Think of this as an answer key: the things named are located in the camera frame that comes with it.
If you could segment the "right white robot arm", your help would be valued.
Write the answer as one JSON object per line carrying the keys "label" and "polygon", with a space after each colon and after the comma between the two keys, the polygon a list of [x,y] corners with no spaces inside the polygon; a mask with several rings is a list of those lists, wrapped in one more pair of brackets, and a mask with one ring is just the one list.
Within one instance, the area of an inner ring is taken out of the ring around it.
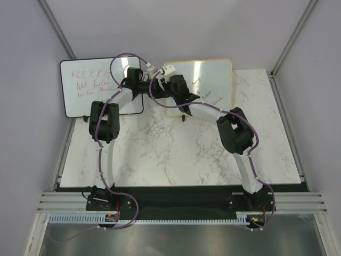
{"label": "right white robot arm", "polygon": [[233,155],[242,178],[242,187],[248,193],[243,203],[247,209],[257,210],[263,204],[258,192],[265,182],[256,174],[251,154],[259,145],[259,136],[242,109],[223,110],[202,101],[200,96],[189,91],[183,75],[173,75],[167,83],[163,79],[158,82],[159,77],[157,72],[150,80],[150,98],[163,108],[176,108],[217,126],[220,141],[224,149]]}

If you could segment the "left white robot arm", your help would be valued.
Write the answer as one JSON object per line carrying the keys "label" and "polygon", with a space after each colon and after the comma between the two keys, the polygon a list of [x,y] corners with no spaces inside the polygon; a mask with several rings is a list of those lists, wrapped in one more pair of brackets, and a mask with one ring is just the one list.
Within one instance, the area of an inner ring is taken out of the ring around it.
{"label": "left white robot arm", "polygon": [[98,204],[105,210],[116,206],[117,198],[113,193],[113,147],[120,132],[119,111],[140,94],[149,93],[149,85],[159,70],[150,66],[146,70],[148,78],[143,79],[141,69],[128,68],[124,78],[112,96],[104,101],[93,101],[90,110],[89,133],[99,145],[98,169],[99,182],[103,192]]}

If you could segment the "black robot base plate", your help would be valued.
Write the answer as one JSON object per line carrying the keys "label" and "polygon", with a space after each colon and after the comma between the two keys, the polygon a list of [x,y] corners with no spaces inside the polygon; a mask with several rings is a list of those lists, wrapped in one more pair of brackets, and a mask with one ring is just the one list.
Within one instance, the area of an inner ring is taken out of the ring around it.
{"label": "black robot base plate", "polygon": [[113,193],[93,186],[87,211],[118,211],[124,219],[218,219],[237,212],[264,215],[275,211],[273,194],[266,186],[249,194],[237,186],[115,187]]}

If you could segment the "yellow framed whiteboard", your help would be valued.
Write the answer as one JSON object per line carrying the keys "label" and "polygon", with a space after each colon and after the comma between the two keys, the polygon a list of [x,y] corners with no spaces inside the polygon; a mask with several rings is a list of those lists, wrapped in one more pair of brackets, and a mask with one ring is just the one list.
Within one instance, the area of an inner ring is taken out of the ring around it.
{"label": "yellow framed whiteboard", "polygon": [[166,62],[183,75],[189,91],[223,110],[234,108],[232,61],[228,58]]}

